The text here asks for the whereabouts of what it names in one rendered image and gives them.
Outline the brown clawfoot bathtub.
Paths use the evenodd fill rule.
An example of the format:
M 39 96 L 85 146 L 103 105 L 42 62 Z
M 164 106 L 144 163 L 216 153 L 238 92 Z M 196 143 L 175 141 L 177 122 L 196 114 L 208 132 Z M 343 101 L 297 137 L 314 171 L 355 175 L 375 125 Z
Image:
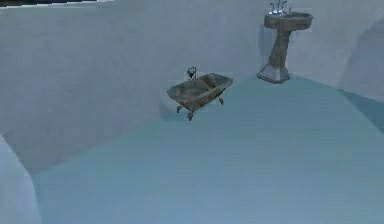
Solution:
M 188 110 L 187 118 L 191 121 L 194 113 L 217 99 L 224 104 L 222 94 L 233 84 L 233 79 L 224 75 L 209 73 L 182 82 L 167 90 L 168 96 L 178 103 L 176 112 L 182 108 Z

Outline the silver sink faucet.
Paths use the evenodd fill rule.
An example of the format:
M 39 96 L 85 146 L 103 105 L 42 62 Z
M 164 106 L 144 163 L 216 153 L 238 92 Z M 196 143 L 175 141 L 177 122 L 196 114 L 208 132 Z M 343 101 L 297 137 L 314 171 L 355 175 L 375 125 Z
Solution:
M 269 15 L 283 15 L 292 11 L 292 5 L 288 0 L 271 0 L 269 3 L 270 11 Z

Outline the white rounded fixture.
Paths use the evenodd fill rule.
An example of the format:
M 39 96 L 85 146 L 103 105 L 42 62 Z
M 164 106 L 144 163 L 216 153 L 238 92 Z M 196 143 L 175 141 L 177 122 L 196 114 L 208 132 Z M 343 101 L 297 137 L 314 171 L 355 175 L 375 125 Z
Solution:
M 42 224 L 31 176 L 1 135 L 0 224 Z

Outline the brown pedestal sink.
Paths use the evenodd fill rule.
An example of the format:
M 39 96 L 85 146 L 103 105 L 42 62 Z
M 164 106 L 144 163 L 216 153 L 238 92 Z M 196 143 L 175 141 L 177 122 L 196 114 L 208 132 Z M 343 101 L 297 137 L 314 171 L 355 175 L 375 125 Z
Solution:
M 268 13 L 264 26 L 276 31 L 276 39 L 267 64 L 257 73 L 259 79 L 281 84 L 290 79 L 285 66 L 290 35 L 294 31 L 309 29 L 313 16 L 304 12 Z

